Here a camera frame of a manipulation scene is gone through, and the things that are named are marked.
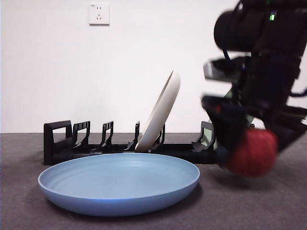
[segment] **wall outlet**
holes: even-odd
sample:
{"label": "wall outlet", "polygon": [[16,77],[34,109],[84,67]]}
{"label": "wall outlet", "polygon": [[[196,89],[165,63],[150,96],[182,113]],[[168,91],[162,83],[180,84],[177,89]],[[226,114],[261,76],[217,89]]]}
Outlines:
{"label": "wall outlet", "polygon": [[110,5],[91,4],[88,7],[88,23],[89,25],[110,25]]}

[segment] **red object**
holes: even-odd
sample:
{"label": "red object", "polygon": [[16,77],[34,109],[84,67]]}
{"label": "red object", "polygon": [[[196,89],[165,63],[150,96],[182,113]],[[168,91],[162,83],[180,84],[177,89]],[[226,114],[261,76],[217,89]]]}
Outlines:
{"label": "red object", "polygon": [[226,168],[244,177],[263,176],[274,166],[277,151],[277,137],[274,133],[250,128]]}

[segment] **dish rack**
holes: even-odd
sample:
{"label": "dish rack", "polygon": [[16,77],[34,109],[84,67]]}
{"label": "dish rack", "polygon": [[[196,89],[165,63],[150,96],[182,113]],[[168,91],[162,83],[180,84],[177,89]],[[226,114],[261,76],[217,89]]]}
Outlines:
{"label": "dish rack", "polygon": [[[71,126],[71,121],[60,121],[44,124],[44,165],[54,165],[64,161],[110,153],[135,152],[140,135],[140,122],[135,125],[134,139],[127,144],[113,144],[114,122],[103,124],[102,138],[99,144],[89,144],[90,121],[81,122]],[[54,142],[53,130],[65,128],[65,139]],[[86,129],[86,135],[77,143],[78,131]],[[205,136],[205,130],[211,131],[211,139]],[[201,122],[201,133],[196,141],[186,144],[165,144],[165,125],[158,138],[148,150],[148,153],[162,154],[187,160],[194,164],[215,164],[217,162],[213,145],[215,135],[212,123]]]}

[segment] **gray tabletop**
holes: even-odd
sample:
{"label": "gray tabletop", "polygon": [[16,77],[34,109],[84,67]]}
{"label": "gray tabletop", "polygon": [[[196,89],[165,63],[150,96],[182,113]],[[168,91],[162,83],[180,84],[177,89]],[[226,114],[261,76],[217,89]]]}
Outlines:
{"label": "gray tabletop", "polygon": [[[167,134],[183,143],[197,134]],[[91,141],[98,143],[99,134]],[[117,143],[133,134],[115,134]],[[42,134],[1,134],[2,230],[306,230],[307,136],[279,157],[260,179],[235,176],[216,165],[197,165],[201,178],[180,203],[150,214],[123,218],[79,215],[49,202],[37,184],[42,165]]]}

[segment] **white plate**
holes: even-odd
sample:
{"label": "white plate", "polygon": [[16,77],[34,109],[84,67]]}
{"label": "white plate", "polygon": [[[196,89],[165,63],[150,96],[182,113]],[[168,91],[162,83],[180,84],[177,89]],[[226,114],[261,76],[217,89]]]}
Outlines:
{"label": "white plate", "polygon": [[140,135],[140,141],[135,147],[136,152],[147,152],[155,142],[173,108],[179,88],[180,76],[172,71]]}
{"label": "white plate", "polygon": [[118,153],[57,164],[43,171],[38,183],[61,208],[113,217],[169,207],[193,191],[199,176],[194,164],[179,158]]}

